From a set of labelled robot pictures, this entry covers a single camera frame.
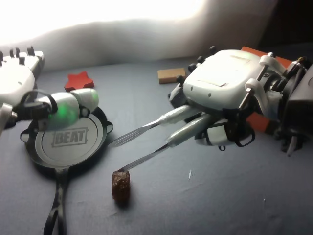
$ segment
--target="metal ring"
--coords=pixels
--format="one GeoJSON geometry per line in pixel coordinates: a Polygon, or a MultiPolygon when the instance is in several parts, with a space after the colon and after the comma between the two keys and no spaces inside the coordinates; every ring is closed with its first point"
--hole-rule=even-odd
{"type": "Polygon", "coordinates": [[[222,152],[224,152],[226,150],[225,146],[219,146],[219,150],[221,150],[222,152]]]}

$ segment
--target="black skillet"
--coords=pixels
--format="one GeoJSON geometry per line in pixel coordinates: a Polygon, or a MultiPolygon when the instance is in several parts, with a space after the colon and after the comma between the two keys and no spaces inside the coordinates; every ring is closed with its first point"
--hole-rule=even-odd
{"type": "Polygon", "coordinates": [[[103,146],[107,134],[113,130],[113,125],[97,107],[89,117],[81,118],[65,130],[36,133],[35,126],[36,123],[32,122],[28,129],[22,132],[21,140],[28,138],[25,146],[36,164],[54,169],[57,184],[44,235],[52,234],[57,218],[59,235],[66,235],[64,195],[68,170],[96,154],[103,146]]]}

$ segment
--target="beat logo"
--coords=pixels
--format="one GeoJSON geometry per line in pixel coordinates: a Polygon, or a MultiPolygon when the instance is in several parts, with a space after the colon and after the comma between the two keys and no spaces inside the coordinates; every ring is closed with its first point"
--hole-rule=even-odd
{"type": "Polygon", "coordinates": [[[87,143],[87,127],[73,128],[53,133],[52,147],[65,147],[87,143]]]}

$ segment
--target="red star-shaped block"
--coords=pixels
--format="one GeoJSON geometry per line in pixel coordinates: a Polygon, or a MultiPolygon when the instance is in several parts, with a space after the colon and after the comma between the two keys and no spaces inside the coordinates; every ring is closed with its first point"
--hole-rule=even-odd
{"type": "Polygon", "coordinates": [[[69,74],[68,82],[65,84],[64,89],[69,92],[81,88],[93,88],[93,80],[88,77],[86,71],[81,72],[80,74],[69,74]]]}

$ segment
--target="gray table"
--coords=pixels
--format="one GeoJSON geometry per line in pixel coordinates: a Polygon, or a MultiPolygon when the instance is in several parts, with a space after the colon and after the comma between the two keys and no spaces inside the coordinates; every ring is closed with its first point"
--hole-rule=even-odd
{"type": "MultiPolygon", "coordinates": [[[[38,86],[49,93],[62,91],[67,74],[86,70],[99,92],[99,106],[114,123],[114,139],[170,111],[167,94],[175,84],[159,85],[157,70],[191,62],[59,71],[43,74],[38,86]]],[[[158,127],[107,149],[91,169],[72,177],[66,196],[68,234],[312,234],[312,148],[307,144],[288,158],[280,152],[280,143],[265,134],[245,148],[231,146],[225,152],[192,139],[169,149],[131,170],[130,204],[116,205],[112,172],[159,148],[183,124],[158,127]]],[[[0,141],[3,235],[42,234],[54,198],[54,180],[34,167],[19,140],[27,126],[20,123],[5,131],[0,141]]]]}

